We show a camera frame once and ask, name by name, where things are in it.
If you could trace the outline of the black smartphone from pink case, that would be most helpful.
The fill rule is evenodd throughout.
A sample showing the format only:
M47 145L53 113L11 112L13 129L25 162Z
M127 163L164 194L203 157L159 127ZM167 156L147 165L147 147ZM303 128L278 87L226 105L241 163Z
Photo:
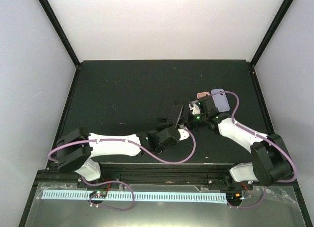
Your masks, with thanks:
M160 121L167 121L170 111L175 104L174 98L164 98L158 113L158 119Z

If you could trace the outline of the pink phone case with phone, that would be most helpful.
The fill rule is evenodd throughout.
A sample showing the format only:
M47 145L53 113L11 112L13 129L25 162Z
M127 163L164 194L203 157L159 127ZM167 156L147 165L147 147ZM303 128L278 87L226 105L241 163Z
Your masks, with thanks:
M206 96L209 96L210 93L209 92L199 92L197 93L197 99L200 99L202 97L206 97Z

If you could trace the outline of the black smartphone from purple case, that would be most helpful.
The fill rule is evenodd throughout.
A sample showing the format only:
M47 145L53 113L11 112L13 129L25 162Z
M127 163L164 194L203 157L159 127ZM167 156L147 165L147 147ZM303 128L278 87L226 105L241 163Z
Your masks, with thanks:
M187 95L182 95L177 100L177 104L189 105L189 103L190 103L190 96L187 96Z

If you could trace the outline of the purple phone case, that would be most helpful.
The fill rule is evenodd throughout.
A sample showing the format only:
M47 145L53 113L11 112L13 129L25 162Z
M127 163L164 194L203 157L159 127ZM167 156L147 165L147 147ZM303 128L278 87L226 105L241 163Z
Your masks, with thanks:
M228 112L230 110L229 102L223 89L212 89L210 93L219 112Z

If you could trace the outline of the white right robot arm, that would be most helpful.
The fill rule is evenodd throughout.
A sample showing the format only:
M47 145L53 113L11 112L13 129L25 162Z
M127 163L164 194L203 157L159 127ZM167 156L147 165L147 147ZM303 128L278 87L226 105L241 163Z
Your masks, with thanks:
M251 155L251 162L234 165L223 176L226 188L235 189L243 181L270 186L276 182L292 182L296 179L296 167L278 134L260 133L239 123L233 115L219 112L210 96L189 102L188 108L188 127L199 129L206 126L234 141Z

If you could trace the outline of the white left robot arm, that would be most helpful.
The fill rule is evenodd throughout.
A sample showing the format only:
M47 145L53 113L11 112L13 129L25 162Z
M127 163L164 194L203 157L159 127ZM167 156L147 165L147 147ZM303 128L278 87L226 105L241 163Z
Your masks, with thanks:
M188 133L174 126L161 131L139 132L126 136L99 135L79 127L61 137L57 146L72 144L56 152L58 170L62 173L76 172L83 176L94 187L105 183L105 175L101 172L100 164L93 161L94 157L105 155L137 156L147 149L153 154L160 154L167 146L176 145L188 138Z

